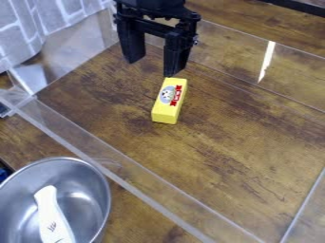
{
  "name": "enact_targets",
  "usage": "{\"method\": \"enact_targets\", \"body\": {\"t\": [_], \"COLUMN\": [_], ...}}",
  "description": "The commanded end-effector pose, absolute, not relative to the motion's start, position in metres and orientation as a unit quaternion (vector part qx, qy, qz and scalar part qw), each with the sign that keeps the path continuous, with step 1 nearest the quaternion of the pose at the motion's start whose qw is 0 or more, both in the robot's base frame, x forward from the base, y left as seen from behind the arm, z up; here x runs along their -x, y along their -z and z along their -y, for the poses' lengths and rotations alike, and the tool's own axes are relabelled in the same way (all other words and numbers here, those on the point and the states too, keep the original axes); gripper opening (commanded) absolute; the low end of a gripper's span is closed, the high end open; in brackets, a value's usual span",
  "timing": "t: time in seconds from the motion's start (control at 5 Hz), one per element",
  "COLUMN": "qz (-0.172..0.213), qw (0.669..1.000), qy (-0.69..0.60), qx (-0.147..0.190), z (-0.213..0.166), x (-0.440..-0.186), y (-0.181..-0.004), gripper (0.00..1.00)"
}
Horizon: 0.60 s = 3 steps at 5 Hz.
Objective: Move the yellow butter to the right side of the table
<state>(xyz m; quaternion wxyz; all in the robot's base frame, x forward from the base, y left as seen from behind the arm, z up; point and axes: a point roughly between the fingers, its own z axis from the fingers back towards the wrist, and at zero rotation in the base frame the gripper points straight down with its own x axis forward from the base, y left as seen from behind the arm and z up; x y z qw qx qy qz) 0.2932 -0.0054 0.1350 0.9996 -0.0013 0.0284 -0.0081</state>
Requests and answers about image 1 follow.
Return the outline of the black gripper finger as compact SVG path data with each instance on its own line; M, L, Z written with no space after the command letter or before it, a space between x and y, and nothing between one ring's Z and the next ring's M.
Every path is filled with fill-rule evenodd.
M163 76L172 77L185 68L191 39L181 33L169 31L164 38L163 46Z
M118 21L116 29L122 56L126 62L132 64L145 55L144 33L129 21Z

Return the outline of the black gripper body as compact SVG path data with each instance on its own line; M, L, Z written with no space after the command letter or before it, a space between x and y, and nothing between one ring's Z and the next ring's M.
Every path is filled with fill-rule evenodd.
M116 14L134 21L137 29L167 39L175 35L191 47L197 44L196 23L200 15L185 7L185 0L113 0Z

